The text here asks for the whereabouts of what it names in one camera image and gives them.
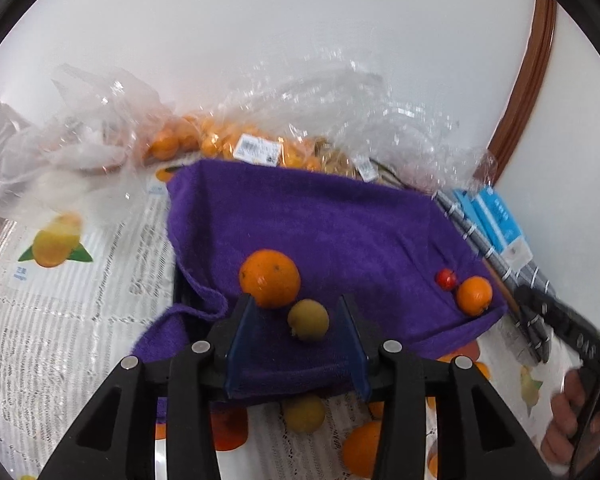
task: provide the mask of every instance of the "purple cloth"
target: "purple cloth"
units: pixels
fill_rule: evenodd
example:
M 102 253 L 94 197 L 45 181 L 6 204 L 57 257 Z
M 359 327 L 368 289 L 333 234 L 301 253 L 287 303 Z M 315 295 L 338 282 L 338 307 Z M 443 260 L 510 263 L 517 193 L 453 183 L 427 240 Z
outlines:
M 465 316 L 436 285 L 448 267 L 459 280 L 491 280 L 429 196 L 298 170 L 202 160 L 168 184 L 168 233 L 176 261 L 202 302 L 174 305 L 136 344 L 144 361 L 173 356 L 189 342 L 187 316 L 226 317 L 240 294 L 238 269 L 253 251 L 281 251 L 296 263 L 298 300 L 333 311 L 353 294 L 360 312 L 385 338 L 437 358 L 471 342 L 506 311 L 496 286 L 490 309 Z M 244 397 L 288 395 L 346 378 L 334 331 L 317 344 L 290 336 L 288 308 L 260 311 L 256 345 L 242 372 Z

